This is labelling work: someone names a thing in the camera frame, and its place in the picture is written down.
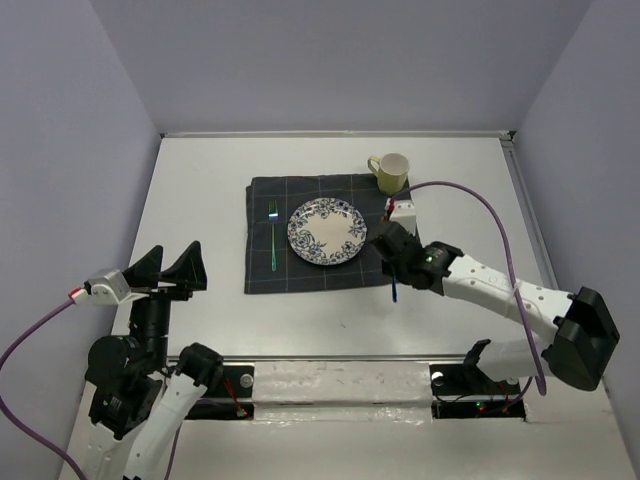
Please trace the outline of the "iridescent spoon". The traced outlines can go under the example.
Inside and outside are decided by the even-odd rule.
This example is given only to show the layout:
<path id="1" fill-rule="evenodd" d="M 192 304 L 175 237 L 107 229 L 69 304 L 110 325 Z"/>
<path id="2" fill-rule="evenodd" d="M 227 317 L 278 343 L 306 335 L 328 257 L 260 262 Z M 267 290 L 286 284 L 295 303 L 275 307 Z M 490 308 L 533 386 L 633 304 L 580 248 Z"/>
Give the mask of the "iridescent spoon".
<path id="1" fill-rule="evenodd" d="M 392 302 L 397 303 L 399 300 L 399 294 L 398 294 L 398 280 L 396 278 L 395 273 L 391 275 L 391 292 L 392 292 Z"/>

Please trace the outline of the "blue floral plate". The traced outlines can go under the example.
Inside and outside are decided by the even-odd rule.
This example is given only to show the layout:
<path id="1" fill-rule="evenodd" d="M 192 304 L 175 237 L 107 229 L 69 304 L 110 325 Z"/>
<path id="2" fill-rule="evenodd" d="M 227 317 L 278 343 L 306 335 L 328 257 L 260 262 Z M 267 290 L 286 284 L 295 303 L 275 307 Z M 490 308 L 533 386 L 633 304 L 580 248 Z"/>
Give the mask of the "blue floral plate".
<path id="1" fill-rule="evenodd" d="M 345 200 L 321 197 L 305 202 L 290 216 L 287 239 L 302 260 L 335 266 L 354 259 L 365 245 L 363 215 Z"/>

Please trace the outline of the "cream yellow mug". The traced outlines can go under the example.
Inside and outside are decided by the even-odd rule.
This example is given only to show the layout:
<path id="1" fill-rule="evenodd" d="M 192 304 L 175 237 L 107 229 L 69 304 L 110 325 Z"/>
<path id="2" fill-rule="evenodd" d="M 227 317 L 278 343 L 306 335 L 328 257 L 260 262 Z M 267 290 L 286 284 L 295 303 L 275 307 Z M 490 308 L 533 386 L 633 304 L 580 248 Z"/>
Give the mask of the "cream yellow mug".
<path id="1" fill-rule="evenodd" d="M 382 157 L 369 157 L 367 167 L 376 177 L 378 189 L 387 196 L 393 196 L 403 189 L 410 164 L 405 156 L 389 153 Z"/>

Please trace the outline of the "dark plaid cloth napkin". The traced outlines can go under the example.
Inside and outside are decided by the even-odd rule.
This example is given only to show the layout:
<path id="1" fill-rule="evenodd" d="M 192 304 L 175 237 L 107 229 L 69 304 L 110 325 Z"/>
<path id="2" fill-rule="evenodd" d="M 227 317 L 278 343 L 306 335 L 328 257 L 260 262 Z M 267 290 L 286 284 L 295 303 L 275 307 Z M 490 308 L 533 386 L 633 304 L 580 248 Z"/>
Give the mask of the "dark plaid cloth napkin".
<path id="1" fill-rule="evenodd" d="M 381 259 L 365 245 L 352 260 L 336 266 L 318 266 L 296 255 L 287 239 L 291 214 L 307 201 L 333 197 L 345 200 L 363 214 L 369 227 L 380 222 L 386 196 L 371 173 L 321 176 L 255 177 L 246 187 L 248 238 L 244 292 L 248 295 L 308 293 L 384 286 Z M 277 201 L 277 270 L 271 270 L 271 224 L 268 206 Z"/>

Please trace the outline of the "iridescent fork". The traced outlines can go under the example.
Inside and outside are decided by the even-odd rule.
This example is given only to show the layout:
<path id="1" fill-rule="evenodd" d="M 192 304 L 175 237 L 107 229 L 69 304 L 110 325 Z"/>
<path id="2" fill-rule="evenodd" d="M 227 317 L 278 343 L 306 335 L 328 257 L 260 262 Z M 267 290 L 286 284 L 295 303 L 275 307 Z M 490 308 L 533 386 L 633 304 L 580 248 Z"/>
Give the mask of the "iridescent fork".
<path id="1" fill-rule="evenodd" d="M 271 224 L 271 270 L 277 270 L 277 249 L 276 249 L 276 224 L 279 220 L 279 211 L 276 200 L 271 200 L 268 206 L 268 219 Z"/>

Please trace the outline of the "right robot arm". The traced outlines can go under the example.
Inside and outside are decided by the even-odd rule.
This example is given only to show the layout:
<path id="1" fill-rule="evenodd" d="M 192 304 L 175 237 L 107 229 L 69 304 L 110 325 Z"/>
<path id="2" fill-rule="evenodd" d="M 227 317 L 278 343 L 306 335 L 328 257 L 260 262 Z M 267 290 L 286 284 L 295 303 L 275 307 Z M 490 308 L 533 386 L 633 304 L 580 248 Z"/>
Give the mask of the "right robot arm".
<path id="1" fill-rule="evenodd" d="M 397 222 L 382 223 L 368 237 L 395 282 L 466 301 L 520 324 L 519 341 L 477 341 L 460 368 L 462 384 L 482 392 L 494 382 L 550 375 L 582 391 L 595 390 L 620 333 L 602 295 L 583 287 L 552 290 L 489 268 L 459 248 L 424 245 Z"/>

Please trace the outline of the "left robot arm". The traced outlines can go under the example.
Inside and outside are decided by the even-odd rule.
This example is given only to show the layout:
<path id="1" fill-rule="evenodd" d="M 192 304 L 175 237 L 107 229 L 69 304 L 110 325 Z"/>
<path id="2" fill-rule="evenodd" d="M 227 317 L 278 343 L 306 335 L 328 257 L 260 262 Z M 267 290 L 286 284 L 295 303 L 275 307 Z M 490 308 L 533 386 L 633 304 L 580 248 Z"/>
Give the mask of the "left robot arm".
<path id="1" fill-rule="evenodd" d="M 201 244 L 192 242 L 169 268 L 154 246 L 125 271 L 103 270 L 73 297 L 96 306 L 131 307 L 129 332 L 96 340 L 85 380 L 95 388 L 82 471 L 89 479 L 147 479 L 191 408 L 215 392 L 222 356 L 200 343 L 167 366 L 171 306 L 207 288 Z"/>

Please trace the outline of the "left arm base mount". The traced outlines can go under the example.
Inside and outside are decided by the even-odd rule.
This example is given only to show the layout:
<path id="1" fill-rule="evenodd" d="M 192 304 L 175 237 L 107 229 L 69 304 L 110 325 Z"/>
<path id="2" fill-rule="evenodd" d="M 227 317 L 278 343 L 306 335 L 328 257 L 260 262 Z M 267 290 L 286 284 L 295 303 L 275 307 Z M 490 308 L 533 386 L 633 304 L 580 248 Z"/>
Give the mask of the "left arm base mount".
<path id="1" fill-rule="evenodd" d="M 245 421 L 254 415 L 254 366 L 226 364 L 221 380 L 189 411 L 187 420 Z"/>

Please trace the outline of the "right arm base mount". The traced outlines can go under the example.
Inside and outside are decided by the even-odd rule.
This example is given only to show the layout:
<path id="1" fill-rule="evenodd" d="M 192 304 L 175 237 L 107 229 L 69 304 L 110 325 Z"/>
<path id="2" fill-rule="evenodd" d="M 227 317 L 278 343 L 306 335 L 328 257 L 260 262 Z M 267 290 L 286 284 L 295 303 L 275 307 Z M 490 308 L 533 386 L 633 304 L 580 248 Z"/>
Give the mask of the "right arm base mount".
<path id="1" fill-rule="evenodd" d="M 520 385 L 491 380 L 479 369 L 480 354 L 489 344 L 488 339 L 478 341 L 461 363 L 429 367 L 435 420 L 526 418 Z"/>

